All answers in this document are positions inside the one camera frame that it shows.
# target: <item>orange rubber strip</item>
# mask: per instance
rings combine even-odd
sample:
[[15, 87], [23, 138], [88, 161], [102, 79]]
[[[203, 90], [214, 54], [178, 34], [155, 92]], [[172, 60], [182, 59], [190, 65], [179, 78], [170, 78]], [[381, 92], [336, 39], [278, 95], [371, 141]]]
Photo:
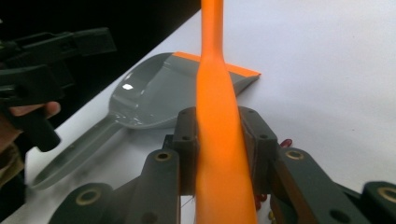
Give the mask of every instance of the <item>orange rubber strip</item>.
[[222, 0], [202, 0], [196, 223], [257, 223], [237, 102], [222, 55], [222, 8]]
[[[186, 52], [177, 51], [177, 52], [173, 53], [172, 55], [177, 56], [179, 58], [184, 58], [184, 59], [196, 61], [196, 62], [200, 62], [201, 61], [201, 57], [200, 56], [194, 55], [194, 54], [189, 54], [189, 53], [186, 53]], [[256, 76], [259, 76], [261, 74], [260, 72], [256, 72], [256, 71], [253, 71], [253, 70], [250, 70], [250, 69], [246, 69], [244, 67], [236, 66], [236, 65], [233, 65], [233, 64], [226, 63], [225, 65], [226, 65], [227, 70], [229, 72], [236, 73], [237, 75], [240, 75], [242, 77], [256, 77]]]

